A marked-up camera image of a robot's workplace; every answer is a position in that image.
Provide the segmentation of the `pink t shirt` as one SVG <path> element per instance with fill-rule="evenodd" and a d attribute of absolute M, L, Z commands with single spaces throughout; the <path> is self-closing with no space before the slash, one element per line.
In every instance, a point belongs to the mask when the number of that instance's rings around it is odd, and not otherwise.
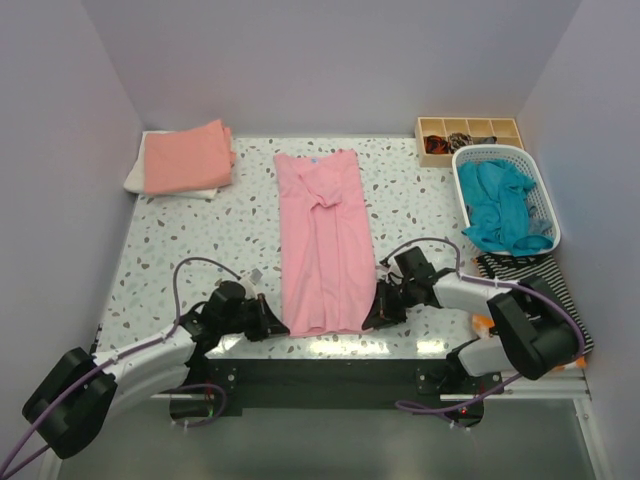
<path fill-rule="evenodd" d="M 282 320 L 293 337 L 359 333 L 376 293 L 358 156 L 274 158 Z"/>

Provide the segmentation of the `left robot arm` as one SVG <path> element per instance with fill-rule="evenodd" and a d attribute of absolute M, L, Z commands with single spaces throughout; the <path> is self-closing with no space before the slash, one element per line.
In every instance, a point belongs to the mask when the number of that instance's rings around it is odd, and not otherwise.
<path fill-rule="evenodd" d="M 206 301 L 181 314 L 177 323 L 124 348 L 90 354 L 65 353 L 22 408 L 46 444 L 62 459 L 84 450 L 105 421 L 142 400 L 181 388 L 200 390 L 202 363 L 229 334 L 251 342 L 287 336 L 263 294 L 224 281 Z"/>

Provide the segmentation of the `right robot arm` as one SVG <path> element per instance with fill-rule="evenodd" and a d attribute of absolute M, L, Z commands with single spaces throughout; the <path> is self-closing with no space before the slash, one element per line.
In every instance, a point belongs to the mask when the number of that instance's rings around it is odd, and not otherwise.
<path fill-rule="evenodd" d="M 489 337 L 468 341 L 447 354 L 442 377 L 456 392 L 469 392 L 481 376 L 502 370 L 537 380 L 585 353 L 582 329 L 539 276 L 501 281 L 453 268 L 438 270 L 418 247 L 395 255 L 394 262 L 399 272 L 390 271 L 377 282 L 363 329 L 404 323 L 407 311 L 419 305 L 466 311 L 493 322 Z"/>

